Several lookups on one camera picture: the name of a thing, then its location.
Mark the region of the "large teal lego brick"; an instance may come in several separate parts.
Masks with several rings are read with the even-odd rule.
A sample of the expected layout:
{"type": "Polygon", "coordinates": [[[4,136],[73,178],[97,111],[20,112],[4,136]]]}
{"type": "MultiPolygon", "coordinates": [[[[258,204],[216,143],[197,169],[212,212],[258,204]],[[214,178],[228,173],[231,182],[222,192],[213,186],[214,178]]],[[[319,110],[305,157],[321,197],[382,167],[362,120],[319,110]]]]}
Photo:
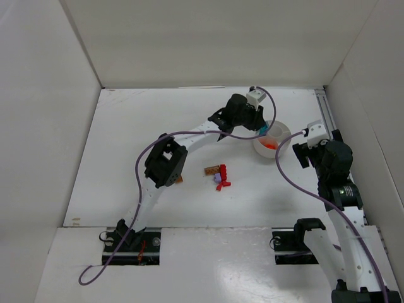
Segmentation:
{"type": "Polygon", "coordinates": [[[269,125],[263,126],[263,127],[258,131],[258,134],[259,134],[259,135],[265,134],[265,133],[268,131],[268,128],[269,128],[269,125]]]}

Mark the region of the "aluminium rail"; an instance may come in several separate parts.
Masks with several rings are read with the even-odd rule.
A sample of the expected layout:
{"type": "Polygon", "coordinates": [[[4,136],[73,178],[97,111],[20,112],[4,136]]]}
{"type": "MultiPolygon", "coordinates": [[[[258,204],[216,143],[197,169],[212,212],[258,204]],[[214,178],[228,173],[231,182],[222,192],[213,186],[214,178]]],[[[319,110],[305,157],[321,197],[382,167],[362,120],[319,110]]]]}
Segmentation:
{"type": "Polygon", "coordinates": [[[318,102],[321,120],[330,139],[324,140],[318,147],[312,148],[313,152],[318,154],[319,158],[326,158],[329,162],[331,159],[338,159],[341,162],[343,160],[352,160],[352,150],[344,143],[340,130],[335,126],[325,90],[315,89],[314,95],[318,102]]]}

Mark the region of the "orange curved lego piece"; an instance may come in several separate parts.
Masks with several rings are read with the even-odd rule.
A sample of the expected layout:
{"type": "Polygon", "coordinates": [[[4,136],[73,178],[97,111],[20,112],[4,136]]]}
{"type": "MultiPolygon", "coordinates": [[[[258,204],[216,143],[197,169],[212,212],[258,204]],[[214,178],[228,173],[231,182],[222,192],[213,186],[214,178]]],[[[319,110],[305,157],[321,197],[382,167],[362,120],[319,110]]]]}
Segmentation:
{"type": "Polygon", "coordinates": [[[266,148],[272,149],[272,150],[276,150],[278,148],[278,143],[277,142],[266,142],[266,143],[263,143],[263,145],[266,148]]]}

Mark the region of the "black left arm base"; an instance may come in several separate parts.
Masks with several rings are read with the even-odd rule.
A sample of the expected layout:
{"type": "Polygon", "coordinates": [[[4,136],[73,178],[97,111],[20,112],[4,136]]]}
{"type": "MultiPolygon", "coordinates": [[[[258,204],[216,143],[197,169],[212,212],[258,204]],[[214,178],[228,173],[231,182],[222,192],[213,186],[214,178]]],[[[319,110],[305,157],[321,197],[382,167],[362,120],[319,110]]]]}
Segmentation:
{"type": "Polygon", "coordinates": [[[128,230],[124,220],[120,220],[117,227],[101,232],[98,239],[104,244],[102,264],[111,266],[158,266],[160,264],[161,228],[145,228],[135,233],[129,232],[122,245],[114,254],[122,236],[128,230]]]}

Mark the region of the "lavender lego brick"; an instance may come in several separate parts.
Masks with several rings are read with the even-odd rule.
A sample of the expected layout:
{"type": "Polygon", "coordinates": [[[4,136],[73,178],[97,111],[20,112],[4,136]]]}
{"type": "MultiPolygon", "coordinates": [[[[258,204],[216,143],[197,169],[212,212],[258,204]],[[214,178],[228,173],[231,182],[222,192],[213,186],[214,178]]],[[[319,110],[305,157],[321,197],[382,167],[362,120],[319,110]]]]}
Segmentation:
{"type": "Polygon", "coordinates": [[[220,174],[220,173],[214,174],[214,181],[215,181],[217,184],[221,183],[222,177],[221,177],[221,174],[220,174]]]}

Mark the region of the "tan lego plate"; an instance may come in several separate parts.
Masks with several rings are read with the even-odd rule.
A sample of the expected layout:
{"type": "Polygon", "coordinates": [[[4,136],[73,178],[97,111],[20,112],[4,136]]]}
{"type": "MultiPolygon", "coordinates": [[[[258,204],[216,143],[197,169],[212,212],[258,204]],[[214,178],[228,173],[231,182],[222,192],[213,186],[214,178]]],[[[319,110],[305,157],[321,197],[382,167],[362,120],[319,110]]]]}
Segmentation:
{"type": "Polygon", "coordinates": [[[211,167],[205,167],[204,168],[205,175],[214,175],[220,172],[220,166],[211,166],[211,167]]]}

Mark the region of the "small brown lego brick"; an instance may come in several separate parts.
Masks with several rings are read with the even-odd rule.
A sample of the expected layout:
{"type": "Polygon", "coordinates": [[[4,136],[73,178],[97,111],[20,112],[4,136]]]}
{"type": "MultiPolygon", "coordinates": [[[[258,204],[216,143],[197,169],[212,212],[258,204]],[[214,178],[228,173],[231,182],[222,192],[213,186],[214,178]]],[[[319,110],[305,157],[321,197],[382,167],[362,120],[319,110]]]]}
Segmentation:
{"type": "Polygon", "coordinates": [[[183,182],[183,178],[182,178],[182,176],[180,175],[179,176],[179,178],[176,180],[176,184],[179,184],[179,183],[182,183],[183,182]]]}

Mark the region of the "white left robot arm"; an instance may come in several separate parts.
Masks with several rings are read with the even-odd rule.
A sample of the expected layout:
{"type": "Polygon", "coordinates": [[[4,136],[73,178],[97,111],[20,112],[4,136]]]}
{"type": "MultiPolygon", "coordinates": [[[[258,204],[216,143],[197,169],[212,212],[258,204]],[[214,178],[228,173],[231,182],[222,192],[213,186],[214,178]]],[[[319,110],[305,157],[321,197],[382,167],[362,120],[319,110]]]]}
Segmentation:
{"type": "Polygon", "coordinates": [[[139,200],[116,225],[117,234],[128,246],[140,242],[153,207],[162,191],[178,180],[190,153],[226,137],[250,140],[250,137],[232,134],[239,126],[256,133],[264,127],[271,127],[263,117],[261,102],[266,97],[271,100],[276,114],[275,101],[270,93],[253,86],[245,96],[233,94],[225,107],[193,130],[164,133],[141,152],[134,166],[139,200]]]}

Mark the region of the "white round divided container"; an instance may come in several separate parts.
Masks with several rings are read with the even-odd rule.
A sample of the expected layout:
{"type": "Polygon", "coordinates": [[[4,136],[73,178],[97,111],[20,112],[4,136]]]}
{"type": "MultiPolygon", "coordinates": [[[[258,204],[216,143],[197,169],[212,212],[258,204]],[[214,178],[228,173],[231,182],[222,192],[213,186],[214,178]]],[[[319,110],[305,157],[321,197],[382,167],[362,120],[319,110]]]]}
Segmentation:
{"type": "Polygon", "coordinates": [[[252,141],[252,145],[262,157],[275,159],[279,145],[290,135],[291,131],[284,123],[275,121],[264,136],[252,141]]]}

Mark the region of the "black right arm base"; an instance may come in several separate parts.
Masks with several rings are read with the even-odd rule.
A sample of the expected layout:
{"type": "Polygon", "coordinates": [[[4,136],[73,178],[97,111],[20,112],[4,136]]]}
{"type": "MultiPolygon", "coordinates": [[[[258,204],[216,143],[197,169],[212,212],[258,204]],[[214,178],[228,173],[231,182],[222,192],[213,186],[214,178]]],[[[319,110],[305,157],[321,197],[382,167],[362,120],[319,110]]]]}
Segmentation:
{"type": "Polygon", "coordinates": [[[298,219],[293,227],[272,228],[270,247],[275,252],[276,265],[310,265],[318,264],[316,257],[304,244],[306,232],[312,229],[325,230],[325,225],[318,218],[298,219]]]}

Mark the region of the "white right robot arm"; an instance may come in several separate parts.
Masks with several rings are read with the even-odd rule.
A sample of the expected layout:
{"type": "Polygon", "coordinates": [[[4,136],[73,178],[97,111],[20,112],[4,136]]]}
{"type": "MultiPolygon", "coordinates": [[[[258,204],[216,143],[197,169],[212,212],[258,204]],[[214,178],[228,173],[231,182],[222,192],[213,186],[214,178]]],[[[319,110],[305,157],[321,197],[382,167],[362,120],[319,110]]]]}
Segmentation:
{"type": "Polygon", "coordinates": [[[335,248],[318,218],[297,220],[294,232],[325,273],[331,286],[331,301],[401,302],[400,293],[385,284],[365,238],[362,198],[350,179],[351,148],[338,130],[328,134],[320,122],[301,134],[307,141],[294,144],[293,151],[303,168],[313,166],[316,171],[318,191],[310,195],[324,203],[340,248],[335,248]]]}

